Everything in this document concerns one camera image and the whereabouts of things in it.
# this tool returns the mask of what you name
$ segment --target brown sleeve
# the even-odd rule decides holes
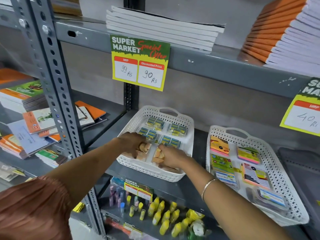
[[[70,195],[47,176],[0,193],[0,239],[70,240]]]

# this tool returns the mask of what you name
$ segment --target bangle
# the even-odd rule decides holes
[[[205,191],[206,191],[207,187],[209,186],[209,184],[210,184],[212,181],[215,181],[216,179],[217,179],[217,178],[214,178],[214,179],[210,180],[210,181],[205,185],[205,187],[203,188],[202,194],[201,194],[201,198],[202,198],[203,201],[205,201],[205,200],[203,199],[203,195],[205,194]]]

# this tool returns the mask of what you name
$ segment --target hand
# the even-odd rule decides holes
[[[131,153],[134,158],[137,157],[136,149],[139,147],[141,142],[146,140],[144,136],[139,135],[136,132],[126,132],[117,139],[120,140],[123,152]]]
[[[182,168],[187,161],[190,159],[193,160],[193,158],[187,156],[184,151],[173,146],[165,146],[164,144],[160,144],[159,148],[164,154],[164,162],[160,163],[159,167],[165,165],[170,168]]]

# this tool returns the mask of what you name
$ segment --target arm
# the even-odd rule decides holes
[[[159,147],[164,153],[164,164],[181,168],[201,195],[205,185],[214,176],[182,150],[164,145]],[[218,179],[209,184],[203,198],[230,239],[291,239],[281,226]]]
[[[123,152],[136,156],[136,148],[145,137],[137,133],[124,133],[80,157],[68,161],[46,175],[62,182],[75,207],[95,185],[97,180]]]

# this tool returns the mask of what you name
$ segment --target white plastic basket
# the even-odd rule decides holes
[[[174,113],[177,114],[177,116],[169,115],[166,113],[161,113],[160,110],[171,110]],[[162,131],[157,131],[158,134],[165,135],[167,132],[167,128],[169,126],[169,123],[175,123],[178,125],[183,125],[188,128],[187,135],[185,137],[177,137],[168,135],[172,138],[175,138],[179,141],[181,141],[180,149],[184,150],[187,154],[192,155],[193,151],[193,139],[194,139],[194,121],[191,117],[183,115],[176,111],[175,109],[169,108],[169,107],[154,107],[150,105],[143,106],[135,115],[132,117],[132,119],[128,122],[128,124],[123,128],[123,130],[120,132],[119,135],[125,133],[125,132],[135,132],[139,128],[140,125],[144,125],[147,118],[150,116],[160,118],[165,122]],[[166,170],[163,170],[161,168],[158,168],[157,166],[153,165],[151,163],[152,157],[154,155],[154,152],[157,148],[157,145],[152,145],[151,149],[149,150],[148,157],[146,159],[146,162],[131,159],[129,157],[126,157],[124,155],[120,155],[117,158],[117,161],[129,168],[135,169],[137,171],[140,171],[142,173],[149,174],[151,176],[169,181],[169,182],[177,182],[185,175],[185,172],[181,170],[181,173],[173,173],[168,172]]]
[[[246,135],[246,138],[238,137],[232,134],[227,133],[227,131],[238,131]],[[206,170],[210,172],[210,136],[216,136],[220,139],[226,140],[229,143],[230,153],[227,158],[231,159],[232,165],[236,168],[240,168],[241,161],[237,157],[237,143],[242,144],[247,147],[253,147],[257,149],[261,155],[261,160],[263,167],[269,175],[271,185],[273,190],[281,195],[283,195],[290,209],[285,216],[274,212],[266,207],[259,206],[254,204],[259,209],[261,209],[266,215],[272,218],[280,226],[291,226],[297,224],[306,224],[309,222],[309,215],[304,207],[297,191],[295,190],[293,184],[290,181],[286,171],[284,170],[281,162],[274,153],[271,146],[265,141],[249,135],[247,132],[238,129],[238,128],[225,128],[217,125],[210,127],[208,140],[207,140],[207,155],[206,155]],[[235,173],[236,178],[240,182],[240,189],[237,191],[243,197],[248,199],[246,194],[247,187],[251,188],[251,185],[242,181],[241,173]]]

